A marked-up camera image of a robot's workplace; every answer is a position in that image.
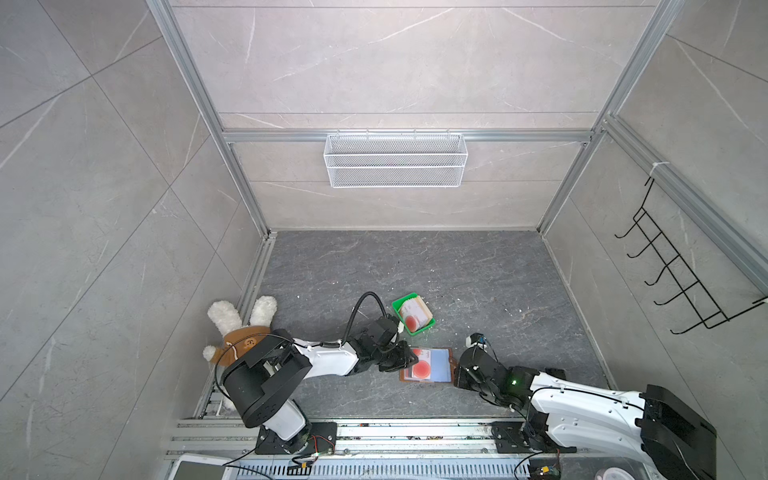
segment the white wire basket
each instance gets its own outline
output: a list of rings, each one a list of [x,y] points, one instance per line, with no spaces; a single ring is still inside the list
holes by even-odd
[[[323,152],[333,188],[458,187],[467,163],[461,134],[330,134]]]

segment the red circle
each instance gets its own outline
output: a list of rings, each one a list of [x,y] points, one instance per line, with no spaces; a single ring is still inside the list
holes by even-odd
[[[422,360],[413,366],[413,376],[417,379],[427,379],[430,373],[432,373],[432,367],[429,366],[429,362]]]
[[[411,333],[414,333],[419,329],[419,322],[416,321],[416,318],[414,318],[413,315],[408,315],[406,317],[406,326]]]

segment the black hose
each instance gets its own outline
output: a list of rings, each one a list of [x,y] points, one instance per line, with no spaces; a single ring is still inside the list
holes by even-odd
[[[379,298],[379,296],[376,295],[374,292],[365,292],[357,300],[357,303],[355,303],[355,308],[352,309],[352,315],[349,316],[349,321],[346,323],[346,330],[344,330],[344,337],[342,337],[341,339],[342,345],[344,345],[347,339],[349,338],[349,331],[352,329],[352,324],[355,321],[355,316],[357,316],[357,310],[360,308],[360,304],[368,296],[372,296],[373,298],[376,299],[376,302],[379,304],[379,308],[382,310],[382,316],[386,317],[386,310],[384,310],[384,304],[382,303],[382,300]]]

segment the plush toy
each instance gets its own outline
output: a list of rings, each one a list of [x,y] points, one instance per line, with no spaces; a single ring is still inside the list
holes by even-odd
[[[256,334],[272,331],[270,325],[276,311],[275,297],[262,296],[253,305],[248,325],[243,325],[240,314],[231,302],[214,302],[208,309],[208,318],[221,332],[223,344],[221,347],[205,347],[203,357],[214,365],[218,362],[219,366],[228,367],[264,338],[264,335]],[[223,406],[227,410],[235,410],[235,405],[229,399],[224,399]]]

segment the green tray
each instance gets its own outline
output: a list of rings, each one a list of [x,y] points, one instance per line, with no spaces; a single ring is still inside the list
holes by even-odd
[[[419,296],[417,293],[411,293],[409,295],[404,296],[401,299],[397,299],[394,302],[392,302],[392,308],[395,309],[395,315],[397,315],[397,318],[400,319],[400,323],[402,323],[402,325],[405,327],[405,331],[408,332],[408,334],[410,336],[418,335],[419,333],[423,332],[424,330],[426,330],[426,329],[432,327],[433,325],[435,325],[435,317],[432,317],[432,319],[429,320],[429,323],[424,325],[422,328],[416,330],[415,332],[410,331],[408,329],[408,326],[406,326],[405,320],[403,320],[402,317],[400,316],[400,307],[403,305],[403,303],[406,302],[406,300],[410,300],[411,298],[416,298],[417,296]]]

